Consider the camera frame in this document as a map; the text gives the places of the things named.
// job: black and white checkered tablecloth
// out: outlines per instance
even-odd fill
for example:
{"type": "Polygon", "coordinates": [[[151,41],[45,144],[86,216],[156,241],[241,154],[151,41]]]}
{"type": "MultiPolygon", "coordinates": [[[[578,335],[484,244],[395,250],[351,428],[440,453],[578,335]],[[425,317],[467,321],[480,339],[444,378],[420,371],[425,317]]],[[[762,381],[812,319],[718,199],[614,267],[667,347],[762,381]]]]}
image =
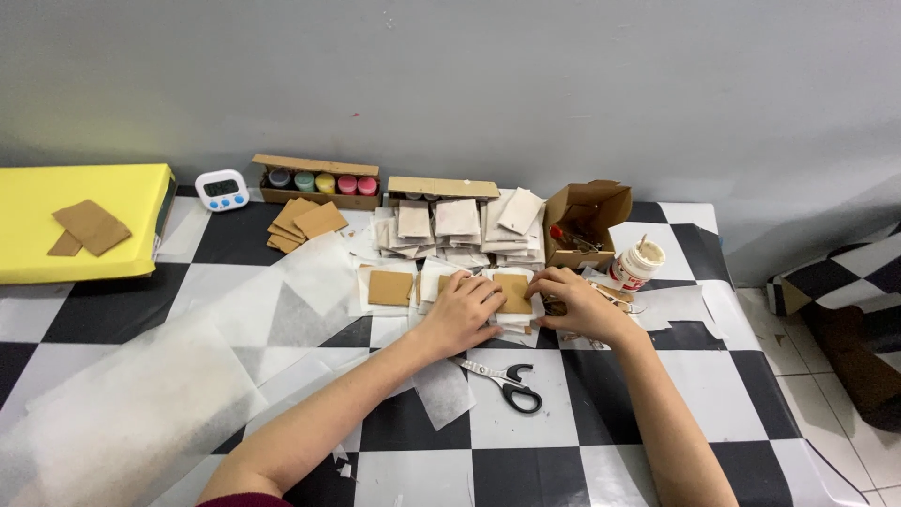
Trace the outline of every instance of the black and white checkered tablecloth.
{"type": "MultiPolygon", "coordinates": [[[[174,225],[196,205],[189,190],[179,194],[174,225]]],[[[266,229],[281,208],[251,202],[213,214],[189,251],[161,255],[149,278],[0,288],[0,432],[25,415],[28,400],[279,260],[282,253],[266,247],[266,229]]],[[[708,289],[723,295],[722,304],[708,306],[728,340],[690,321],[651,335],[740,504],[831,505],[839,503],[825,499],[855,498],[801,438],[734,297],[713,207],[634,203],[628,221],[611,233],[620,249],[647,233],[666,251],[657,279],[644,290],[700,284],[705,295],[708,289]]],[[[362,318],[307,357],[336,367],[389,343],[395,325],[390,318],[362,318]]],[[[261,362],[266,354],[278,351],[261,352],[261,362]]],[[[561,342],[542,329],[537,348],[490,340],[467,357],[497,367],[534,364],[528,382],[542,395],[542,410],[530,417],[513,411],[496,385],[473,375],[478,404],[435,431],[415,390],[402,392],[378,405],[345,440],[356,480],[339,477],[329,456],[286,499],[348,507],[394,505],[399,494],[407,506],[657,504],[611,351],[561,342]]],[[[289,392],[290,386],[281,396],[289,392]]],[[[278,395],[268,392],[267,398],[278,395]]],[[[154,505],[192,504],[245,430],[154,505]]]]}

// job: person's left hand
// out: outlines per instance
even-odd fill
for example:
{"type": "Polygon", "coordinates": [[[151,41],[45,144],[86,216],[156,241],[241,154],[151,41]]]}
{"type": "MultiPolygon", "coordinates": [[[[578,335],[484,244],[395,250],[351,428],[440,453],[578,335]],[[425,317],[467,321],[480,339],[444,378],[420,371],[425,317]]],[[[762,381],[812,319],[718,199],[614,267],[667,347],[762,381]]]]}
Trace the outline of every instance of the person's left hand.
{"type": "Polygon", "coordinates": [[[428,315],[408,335],[423,347],[430,362],[450,357],[503,332],[500,326],[480,327],[504,303],[506,296],[500,283],[458,271],[451,275],[428,315]]]}

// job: paint pot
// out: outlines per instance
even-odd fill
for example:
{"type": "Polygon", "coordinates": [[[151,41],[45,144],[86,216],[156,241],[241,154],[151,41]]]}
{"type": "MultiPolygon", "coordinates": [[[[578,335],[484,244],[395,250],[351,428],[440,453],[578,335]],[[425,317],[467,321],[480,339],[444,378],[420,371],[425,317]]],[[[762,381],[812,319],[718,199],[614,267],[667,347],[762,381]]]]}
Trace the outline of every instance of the paint pot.
{"type": "Polygon", "coordinates": [[[378,191],[378,183],[375,178],[364,176],[357,181],[357,190],[364,196],[374,196],[378,191]]]}
{"type": "Polygon", "coordinates": [[[294,175],[294,184],[301,192],[316,192],[315,177],[312,172],[298,172],[294,175]]]}
{"type": "Polygon", "coordinates": [[[291,175],[284,169],[276,169],[269,172],[269,183],[277,189],[287,187],[287,183],[291,180],[291,175]]]}
{"type": "Polygon", "coordinates": [[[335,193],[335,177],[325,173],[316,176],[316,189],[323,194],[335,193]]]}
{"type": "Polygon", "coordinates": [[[610,278],[623,283],[623,292],[635,292],[648,282],[667,260],[663,249],[652,241],[638,242],[620,253],[607,268],[610,278]]]}
{"type": "Polygon", "coordinates": [[[357,195],[357,179],[350,174],[338,178],[338,190],[345,196],[357,195]]]}

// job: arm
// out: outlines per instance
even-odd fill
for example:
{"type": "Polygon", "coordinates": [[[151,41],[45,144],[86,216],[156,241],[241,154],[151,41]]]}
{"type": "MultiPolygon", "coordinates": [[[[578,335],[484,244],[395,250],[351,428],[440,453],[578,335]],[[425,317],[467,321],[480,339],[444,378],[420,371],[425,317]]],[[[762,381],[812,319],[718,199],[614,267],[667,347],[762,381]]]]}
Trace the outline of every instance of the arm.
{"type": "Polygon", "coordinates": [[[506,302],[500,290],[485,277],[456,272],[418,326],[241,442],[197,503],[251,492],[281,498],[407,377],[501,332],[479,329],[506,302]]]}
{"type": "Polygon", "coordinates": [[[660,503],[737,507],[723,469],[644,329],[569,269],[549,268],[535,275],[526,297],[535,292],[567,305],[567,315],[544,317],[542,326],[598,339],[616,354],[660,503]]]}

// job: white tile floor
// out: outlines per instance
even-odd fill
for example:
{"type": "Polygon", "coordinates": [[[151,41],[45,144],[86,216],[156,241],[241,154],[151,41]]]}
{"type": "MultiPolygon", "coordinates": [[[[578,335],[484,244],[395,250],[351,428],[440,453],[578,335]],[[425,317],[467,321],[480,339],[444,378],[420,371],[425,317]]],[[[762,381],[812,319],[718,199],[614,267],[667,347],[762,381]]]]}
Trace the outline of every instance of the white tile floor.
{"type": "Polygon", "coordinates": [[[801,433],[872,507],[901,507],[901,435],[860,418],[804,320],[769,313],[761,289],[738,289],[801,433]]]}

